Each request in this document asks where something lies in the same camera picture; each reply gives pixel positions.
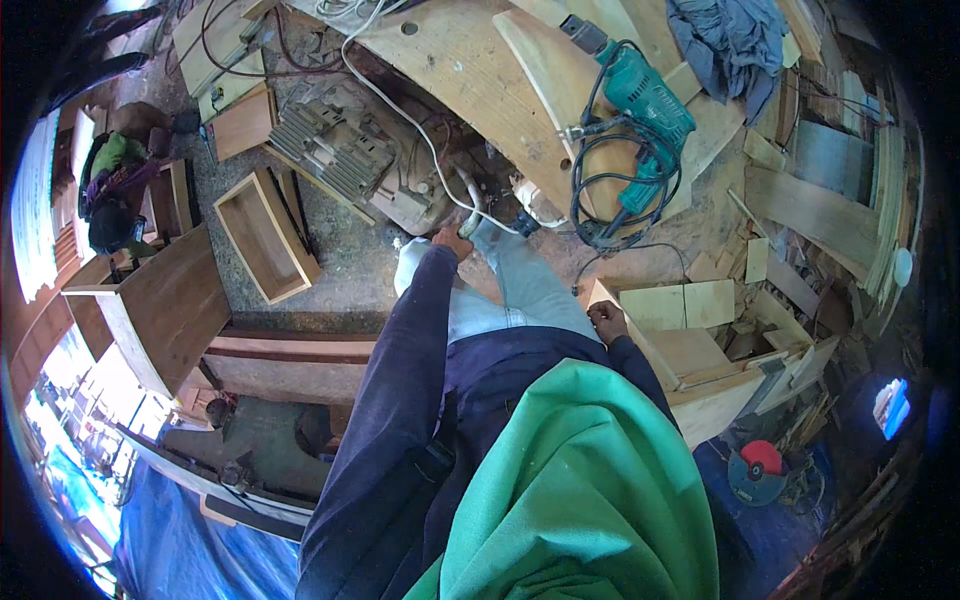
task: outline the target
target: teal power drill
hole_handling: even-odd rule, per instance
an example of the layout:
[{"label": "teal power drill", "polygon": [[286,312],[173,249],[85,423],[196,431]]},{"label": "teal power drill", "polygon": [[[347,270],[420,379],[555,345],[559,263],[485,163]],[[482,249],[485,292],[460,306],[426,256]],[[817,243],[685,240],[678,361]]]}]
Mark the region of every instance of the teal power drill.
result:
[{"label": "teal power drill", "polygon": [[[634,138],[640,144],[636,155],[636,179],[644,181],[632,181],[620,192],[617,199],[622,208],[602,233],[594,232],[592,237],[599,239],[589,243],[595,246],[603,240],[610,240],[629,217],[642,213],[669,183],[670,177],[680,168],[678,159],[686,137],[697,129],[697,124],[631,41],[614,42],[596,25],[574,14],[560,29],[581,50],[604,65],[601,71],[603,93],[620,111],[611,119],[601,120],[592,114],[592,106],[588,105],[581,122],[567,127],[562,135],[572,143],[625,126],[639,136],[639,139]],[[579,191],[575,191],[575,195],[579,196]],[[658,211],[651,213],[652,218],[659,216]]]}]

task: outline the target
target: hand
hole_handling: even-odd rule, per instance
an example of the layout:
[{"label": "hand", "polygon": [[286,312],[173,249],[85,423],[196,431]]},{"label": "hand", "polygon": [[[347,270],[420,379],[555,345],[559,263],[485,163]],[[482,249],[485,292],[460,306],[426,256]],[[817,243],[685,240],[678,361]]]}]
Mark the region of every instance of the hand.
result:
[{"label": "hand", "polygon": [[473,242],[457,235],[459,228],[460,226],[456,224],[446,226],[433,236],[433,243],[451,248],[457,254],[457,262],[464,262],[473,252]]},{"label": "hand", "polygon": [[630,335],[627,331],[627,318],[616,304],[609,300],[597,302],[589,308],[587,316],[593,322],[600,340],[609,346],[621,335]]}]

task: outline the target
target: grey cloth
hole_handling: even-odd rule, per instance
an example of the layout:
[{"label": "grey cloth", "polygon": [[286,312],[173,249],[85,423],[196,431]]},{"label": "grey cloth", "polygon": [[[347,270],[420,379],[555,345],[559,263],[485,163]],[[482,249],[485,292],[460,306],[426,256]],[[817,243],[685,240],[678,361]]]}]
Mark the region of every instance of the grey cloth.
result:
[{"label": "grey cloth", "polygon": [[752,127],[778,89],[790,31],[776,0],[667,0],[666,14],[700,84],[717,102],[742,95]]}]

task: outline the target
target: concrete floor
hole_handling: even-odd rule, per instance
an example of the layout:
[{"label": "concrete floor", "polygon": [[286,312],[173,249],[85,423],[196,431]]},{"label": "concrete floor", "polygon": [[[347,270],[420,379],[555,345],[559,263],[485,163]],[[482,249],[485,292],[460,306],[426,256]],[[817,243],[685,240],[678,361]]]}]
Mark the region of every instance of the concrete floor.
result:
[{"label": "concrete floor", "polygon": [[[270,71],[289,70],[276,44],[276,36],[269,32],[273,23],[268,22],[264,43],[264,62]],[[301,49],[311,37],[305,22],[291,19],[284,27],[287,45],[295,49],[296,60],[306,62]],[[153,28],[136,32],[128,49],[148,42]],[[180,70],[174,69],[171,76],[164,73],[164,49],[170,43],[167,36],[158,44],[160,52],[145,68],[128,73],[95,90],[94,97],[102,105],[117,108],[128,102],[145,101],[174,114],[196,108],[196,101],[187,94]],[[171,65],[175,62],[170,57]],[[322,76],[270,79],[277,103],[282,105],[298,81],[314,84]],[[713,164],[693,183],[693,206],[673,219],[657,225],[645,243],[666,242],[675,245],[684,255],[684,264],[689,266],[703,250],[718,252],[730,232],[743,223],[743,216],[726,198],[728,186],[742,192],[742,153],[744,131],[734,137]],[[223,227],[213,210],[213,204],[236,182],[253,169],[265,166],[279,168],[282,165],[261,150],[252,149],[234,156],[223,163],[213,163],[197,135],[176,136],[171,153],[186,158],[192,165],[196,202],[203,220],[210,231],[217,266],[230,308],[233,324],[239,327],[275,328],[295,331],[326,333],[376,333],[384,325],[396,301],[393,276],[397,251],[384,240],[382,223],[386,218],[375,208],[368,212],[378,220],[370,227],[360,222],[345,208],[337,204],[317,187],[300,180],[307,226],[323,274],[310,289],[288,300],[267,305],[256,290],[233,250]],[[516,211],[513,206],[495,206],[493,210],[509,219]],[[546,258],[557,275],[566,284],[572,284],[577,272],[595,252],[585,246],[572,232],[542,229],[531,236],[530,243]],[[460,268],[461,277],[476,289],[499,300],[496,279],[483,258],[477,254],[465,261]],[[630,285],[679,281],[682,270],[677,255],[668,248],[631,250],[620,255],[600,260],[587,269],[580,281],[581,300],[586,303],[593,280],[601,276],[616,281],[621,287]]]}]

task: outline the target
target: light blue jeans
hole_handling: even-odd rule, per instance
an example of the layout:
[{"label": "light blue jeans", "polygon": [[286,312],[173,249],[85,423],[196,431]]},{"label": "light blue jeans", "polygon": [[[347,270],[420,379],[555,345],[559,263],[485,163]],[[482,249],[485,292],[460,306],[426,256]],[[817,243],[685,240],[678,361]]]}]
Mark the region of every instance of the light blue jeans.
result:
[{"label": "light blue jeans", "polygon": [[[448,344],[488,331],[524,326],[558,327],[600,341],[580,302],[522,236],[502,231],[485,220],[470,241],[496,274],[503,306],[458,278],[450,292]],[[398,297],[410,287],[429,248],[430,242],[418,237],[400,249],[394,277]]]}]

